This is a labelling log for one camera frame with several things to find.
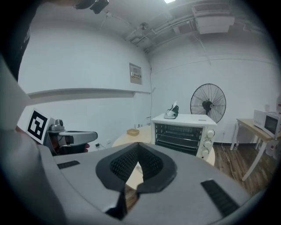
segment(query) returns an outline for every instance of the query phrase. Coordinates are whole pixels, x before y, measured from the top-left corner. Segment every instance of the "white wall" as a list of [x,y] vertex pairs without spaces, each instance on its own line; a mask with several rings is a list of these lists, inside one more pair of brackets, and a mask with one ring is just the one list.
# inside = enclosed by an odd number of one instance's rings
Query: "white wall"
[[[142,85],[130,83],[129,63],[141,67]],[[31,26],[19,73],[26,93],[69,88],[150,92],[150,65],[143,51],[111,33],[73,22]]]
[[[194,91],[205,83],[219,86],[226,96],[227,107],[218,123],[216,142],[230,143],[236,118],[253,118],[254,109],[269,104],[276,109],[281,90],[280,73],[273,54],[262,36],[239,32],[200,36],[209,64],[194,34],[181,37],[150,54],[152,65],[152,117],[165,112],[177,100],[180,113],[190,113]],[[240,142],[252,136],[241,132]]]
[[133,94],[129,92],[57,94],[32,101],[35,104],[25,108],[18,122],[22,130],[26,130],[28,119],[35,107],[55,119],[62,119],[66,130],[97,132],[98,139],[90,143],[90,149],[95,149],[95,143],[101,143],[106,148],[111,147],[121,134],[134,126],[134,115],[128,113],[133,112]]
[[[142,85],[130,83],[130,62],[141,67]],[[34,99],[18,126],[26,130],[35,107],[66,130],[96,131],[95,143],[110,147],[150,116],[150,71],[144,52],[120,37],[70,22],[34,24],[18,81]]]

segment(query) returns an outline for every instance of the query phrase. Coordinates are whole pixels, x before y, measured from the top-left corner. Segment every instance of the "white table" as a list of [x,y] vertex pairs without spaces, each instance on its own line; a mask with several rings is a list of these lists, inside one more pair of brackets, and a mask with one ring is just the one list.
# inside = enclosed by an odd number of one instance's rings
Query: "white table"
[[232,144],[231,144],[231,147],[230,147],[231,151],[232,151],[234,145],[237,143],[237,134],[238,134],[239,126],[245,127],[248,131],[252,132],[254,135],[256,135],[259,138],[255,149],[258,148],[260,140],[263,141],[262,146],[259,149],[259,153],[257,154],[255,160],[251,164],[251,167],[249,168],[247,173],[242,178],[242,181],[245,181],[248,178],[248,176],[252,173],[252,171],[254,170],[256,165],[258,164],[260,158],[263,155],[263,152],[265,150],[265,147],[266,147],[267,143],[273,141],[274,138],[269,136],[262,129],[259,129],[258,127],[256,127],[253,124],[253,119],[237,119],[237,122],[235,124],[235,132],[234,132],[234,135],[233,135],[233,138],[232,138]]
[[[140,131],[140,133],[135,137],[127,135],[127,133],[122,134],[113,143],[112,146],[116,147],[119,145],[124,145],[124,144],[128,144],[128,143],[133,143],[133,142],[144,142],[144,143],[151,144],[151,126],[141,127],[141,128],[138,128],[138,130]],[[212,148],[206,162],[208,162],[209,164],[214,166],[215,159],[216,159],[215,151],[214,151],[214,148]],[[144,181],[143,181],[141,166],[139,163],[137,163],[136,167],[134,168],[134,170],[126,184],[133,189],[137,189],[137,186],[143,182]]]

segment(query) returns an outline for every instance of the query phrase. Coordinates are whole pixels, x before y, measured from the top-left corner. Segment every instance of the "air vent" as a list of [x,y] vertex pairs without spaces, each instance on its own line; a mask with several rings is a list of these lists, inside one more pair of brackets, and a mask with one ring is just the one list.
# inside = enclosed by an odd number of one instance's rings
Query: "air vent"
[[199,4],[192,7],[196,27],[200,34],[226,33],[234,24],[228,4]]
[[230,15],[228,4],[200,4],[192,7],[192,12],[196,16],[207,15]]

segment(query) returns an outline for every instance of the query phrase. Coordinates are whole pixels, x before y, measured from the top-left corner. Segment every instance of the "toaster oven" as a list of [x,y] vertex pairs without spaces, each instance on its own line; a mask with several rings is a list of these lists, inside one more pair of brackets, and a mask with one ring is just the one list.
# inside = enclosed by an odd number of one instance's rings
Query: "toaster oven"
[[216,127],[207,115],[179,114],[164,119],[162,114],[151,120],[151,143],[207,160]]

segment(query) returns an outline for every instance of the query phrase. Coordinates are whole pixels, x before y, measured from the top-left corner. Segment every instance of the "table leg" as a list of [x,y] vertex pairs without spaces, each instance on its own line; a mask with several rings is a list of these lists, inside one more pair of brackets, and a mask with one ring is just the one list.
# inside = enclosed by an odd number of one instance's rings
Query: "table leg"
[[260,138],[258,138],[258,141],[257,141],[257,143],[256,143],[256,145],[255,145],[255,150],[257,150],[257,149],[258,149],[259,142],[260,142]]
[[239,130],[239,123],[236,122],[236,124],[235,124],[235,131],[234,131],[233,138],[232,138],[232,144],[231,144],[231,147],[230,147],[230,150],[231,150],[231,151],[232,151],[232,149],[233,149],[235,143],[237,142],[238,130]]
[[247,171],[247,173],[244,175],[244,177],[242,178],[242,181],[245,181],[248,176],[252,173],[252,171],[254,170],[254,168],[256,167],[256,165],[258,164],[260,158],[262,157],[263,155],[263,152],[265,150],[265,147],[266,147],[267,143],[266,142],[263,142],[262,146],[260,147],[259,149],[259,153],[257,154],[254,162],[251,164],[251,167],[250,169]]

